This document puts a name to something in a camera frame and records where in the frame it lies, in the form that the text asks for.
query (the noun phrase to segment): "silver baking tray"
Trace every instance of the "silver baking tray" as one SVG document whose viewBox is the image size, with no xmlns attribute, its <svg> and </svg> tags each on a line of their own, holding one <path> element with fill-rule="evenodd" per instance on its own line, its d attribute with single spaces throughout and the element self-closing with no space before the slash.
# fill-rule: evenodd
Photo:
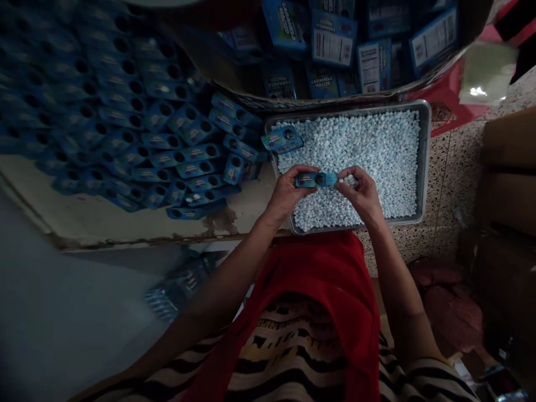
<svg viewBox="0 0 536 402">
<path fill-rule="evenodd" d="M 338 108 L 330 108 L 322 111 L 307 111 L 296 112 L 289 114 L 278 114 L 272 116 L 265 121 L 264 131 L 268 133 L 271 127 L 277 122 L 303 122 L 305 120 L 314 120 L 318 117 L 352 117 L 352 116 L 368 116 L 369 114 L 380 114 L 386 112 L 401 112 L 401 111 L 418 111 L 420 117 L 420 132 L 419 132 L 419 148 L 417 150 L 417 213 L 410 217 L 401 217 L 387 219 L 387 223 L 391 226 L 420 223 L 424 217 L 424 207 L 426 205 L 426 188 L 428 187 L 428 149 L 430 131 L 432 129 L 432 109 L 430 104 L 425 100 L 411 100 L 408 102 L 397 102 L 390 104 L 382 104 L 378 106 L 363 107 L 359 105 L 349 105 Z M 271 152 L 270 158 L 276 178 L 281 174 L 277 168 L 277 154 Z M 290 216 L 290 228 L 292 233 L 296 235 L 309 235 L 312 233 L 332 232 L 337 230 L 355 230 L 364 228 L 365 225 L 355 226 L 334 226 L 324 228 L 313 228 L 310 231 L 304 232 L 296 226 L 294 215 Z"/>
</svg>

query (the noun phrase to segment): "stain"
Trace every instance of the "stain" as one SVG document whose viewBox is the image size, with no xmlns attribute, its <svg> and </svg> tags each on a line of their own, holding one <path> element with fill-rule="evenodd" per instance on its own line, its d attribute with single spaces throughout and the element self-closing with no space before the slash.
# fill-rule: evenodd
<svg viewBox="0 0 536 402">
<path fill-rule="evenodd" d="M 235 221 L 236 213 L 227 206 L 224 209 L 203 218 L 203 226 L 207 228 L 207 230 L 202 236 L 214 237 L 215 231 L 227 231 L 230 235 L 237 235 L 238 229 L 234 225 Z"/>
</svg>

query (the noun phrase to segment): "black and white striped fabric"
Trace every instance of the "black and white striped fabric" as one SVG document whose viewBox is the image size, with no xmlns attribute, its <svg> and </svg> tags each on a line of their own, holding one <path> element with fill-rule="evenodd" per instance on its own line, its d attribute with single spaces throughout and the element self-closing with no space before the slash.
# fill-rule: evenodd
<svg viewBox="0 0 536 402">
<path fill-rule="evenodd" d="M 151 377 L 124 381 L 87 401 L 180 401 L 224 332 L 198 343 Z M 382 401 L 478 401 L 446 363 L 420 359 L 404 372 L 382 335 L 379 342 Z M 224 400 L 342 401 L 346 364 L 329 314 L 314 300 L 289 295 L 260 317 L 242 347 Z"/>
</svg>

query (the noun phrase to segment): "floor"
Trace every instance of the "floor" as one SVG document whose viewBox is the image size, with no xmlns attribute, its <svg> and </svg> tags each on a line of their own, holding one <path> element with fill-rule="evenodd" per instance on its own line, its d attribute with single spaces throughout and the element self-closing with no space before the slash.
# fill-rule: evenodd
<svg viewBox="0 0 536 402">
<path fill-rule="evenodd" d="M 481 174 L 478 158 L 486 122 L 536 105 L 535 87 L 536 67 L 510 86 L 501 106 L 490 108 L 480 119 L 432 139 L 424 219 L 420 224 L 392 228 L 406 263 L 421 256 L 454 260 L 458 232 L 472 221 Z M 441 126 L 450 114 L 442 104 L 433 104 L 432 110 L 433 128 Z M 364 230 L 356 235 L 365 248 L 368 270 L 372 277 L 377 277 L 369 234 Z"/>
</svg>

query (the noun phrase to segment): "nutrition label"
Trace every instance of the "nutrition label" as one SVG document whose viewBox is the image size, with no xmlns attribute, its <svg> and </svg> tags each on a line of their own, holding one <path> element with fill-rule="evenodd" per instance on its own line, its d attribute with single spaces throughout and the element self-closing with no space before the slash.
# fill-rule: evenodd
<svg viewBox="0 0 536 402">
<path fill-rule="evenodd" d="M 353 39 L 316 29 L 314 37 L 314 55 L 317 59 L 350 65 Z"/>
<path fill-rule="evenodd" d="M 422 63 L 445 50 L 456 40 L 456 10 L 424 31 L 411 41 L 415 65 Z"/>
<path fill-rule="evenodd" d="M 380 55 L 378 44 L 361 47 L 359 49 L 359 58 L 363 93 L 379 92 Z"/>
</svg>

